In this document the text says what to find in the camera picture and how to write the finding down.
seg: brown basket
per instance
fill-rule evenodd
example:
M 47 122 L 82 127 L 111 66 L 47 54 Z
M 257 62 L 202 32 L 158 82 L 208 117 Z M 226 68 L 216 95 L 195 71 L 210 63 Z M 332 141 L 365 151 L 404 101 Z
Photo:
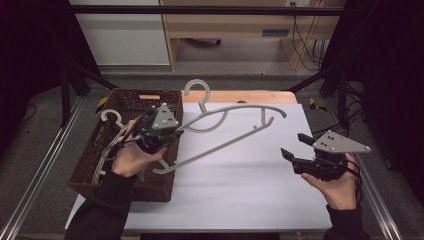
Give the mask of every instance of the brown basket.
M 174 112 L 175 118 L 177 121 L 182 122 L 183 104 L 180 91 L 113 89 L 104 109 L 118 111 L 122 116 L 122 123 L 127 124 L 129 120 L 140 116 L 143 110 L 149 109 L 153 105 L 159 107 L 164 102 L 171 105 L 170 109 Z M 108 115 L 108 119 L 108 121 L 103 122 L 99 118 L 89 142 L 68 181 L 68 185 L 84 197 L 87 197 L 94 188 L 99 186 L 99 184 L 92 183 L 97 164 L 100 161 L 103 149 L 120 130 L 115 124 L 116 118 L 112 119 Z M 178 141 L 168 148 L 164 155 L 164 160 L 168 165 L 172 166 L 177 154 Z M 105 162 L 102 170 L 109 170 L 111 162 Z M 149 164 L 144 173 L 145 180 L 137 180 L 134 184 L 130 194 L 132 201 L 169 202 L 171 200 L 175 171 L 167 174 L 156 174 L 152 172 L 153 168 L 162 169 L 163 167 L 158 162 Z

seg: hanger hook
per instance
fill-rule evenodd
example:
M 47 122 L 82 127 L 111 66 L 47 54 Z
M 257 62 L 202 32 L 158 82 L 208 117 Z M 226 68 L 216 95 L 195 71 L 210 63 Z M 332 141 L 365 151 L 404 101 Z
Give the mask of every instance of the hanger hook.
M 200 106 L 200 110 L 202 111 L 202 113 L 206 112 L 206 107 L 205 104 L 209 101 L 209 97 L 211 95 L 210 93 L 210 89 L 208 84 L 201 80 L 201 79 L 193 79 L 190 82 L 188 82 L 184 88 L 184 95 L 188 96 L 190 94 L 190 89 L 193 85 L 202 85 L 203 88 L 205 89 L 205 97 L 203 98 L 202 101 L 199 102 L 199 106 Z

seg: white cabinet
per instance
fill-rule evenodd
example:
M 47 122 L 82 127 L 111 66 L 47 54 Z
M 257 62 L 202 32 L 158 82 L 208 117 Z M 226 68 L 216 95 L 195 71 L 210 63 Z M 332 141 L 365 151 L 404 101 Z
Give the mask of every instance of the white cabinet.
M 72 5 L 159 5 L 157 0 L 70 0 Z M 162 17 L 76 14 L 98 65 L 169 65 Z

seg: gray floor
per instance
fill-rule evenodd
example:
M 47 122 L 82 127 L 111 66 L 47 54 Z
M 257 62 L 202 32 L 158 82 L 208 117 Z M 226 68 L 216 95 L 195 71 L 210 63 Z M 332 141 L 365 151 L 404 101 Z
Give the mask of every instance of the gray floor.
M 104 76 L 121 88 L 136 89 L 182 89 L 189 80 L 201 78 L 212 90 L 282 90 L 304 80 L 314 71 L 289 70 L 287 59 L 278 40 L 229 40 L 223 39 L 221 46 L 208 43 L 182 42 L 177 69 L 174 72 L 162 67 L 128 69 L 107 68 Z M 90 136 L 98 115 L 94 112 L 97 103 L 107 91 L 90 81 L 92 93 L 84 98 L 81 113 L 48 177 L 37 194 L 26 220 L 19 230 L 19 239 L 34 239 L 50 233 L 52 238 L 61 238 L 69 215 L 69 208 L 76 193 L 67 186 L 67 180 L 79 159 Z M 321 99 L 317 95 L 320 82 L 297 94 L 304 106 L 311 130 L 316 131 L 333 125 L 331 112 L 310 109 L 309 99 L 314 97 L 318 106 L 331 108 L 334 98 Z M 27 186 L 36 174 L 44 155 L 59 131 L 61 121 L 60 89 L 55 88 L 31 100 L 37 107 L 33 117 L 22 122 L 13 136 L 14 144 L 0 161 L 0 226 L 4 226 L 18 206 Z M 34 111 L 28 108 L 28 115 Z M 384 200 L 403 239 L 424 239 L 424 209 L 414 197 L 402 174 L 389 171 L 372 131 L 360 119 L 351 124 L 350 138 L 372 147 L 371 154 L 361 154 L 372 181 Z M 363 201 L 365 230 L 373 239 L 385 239 L 368 199 Z M 319 239 L 320 234 L 305 233 L 307 239 Z M 297 239 L 287 233 L 282 239 Z

